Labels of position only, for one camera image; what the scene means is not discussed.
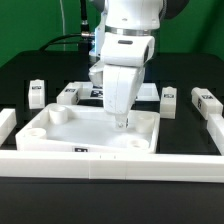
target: green wall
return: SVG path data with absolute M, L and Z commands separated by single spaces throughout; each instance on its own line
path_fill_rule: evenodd
M 63 3 L 66 33 L 79 32 L 79 0 Z M 99 14 L 87 6 L 93 31 Z M 159 51 L 206 52 L 224 59 L 223 12 L 223 0 L 191 0 L 180 15 L 161 24 Z M 0 66 L 21 51 L 38 49 L 62 32 L 59 0 L 1 0 Z

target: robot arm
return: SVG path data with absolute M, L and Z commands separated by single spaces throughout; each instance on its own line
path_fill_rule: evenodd
M 98 11 L 103 12 L 105 8 L 105 0 L 89 0 Z M 189 0 L 166 0 L 165 19 L 172 19 L 177 16 L 189 3 Z
M 99 9 L 103 2 L 91 0 Z M 126 120 L 144 80 L 145 63 L 154 52 L 151 31 L 160 27 L 165 0 L 105 0 L 104 43 L 100 50 L 103 69 L 104 109 L 115 116 L 116 126 Z

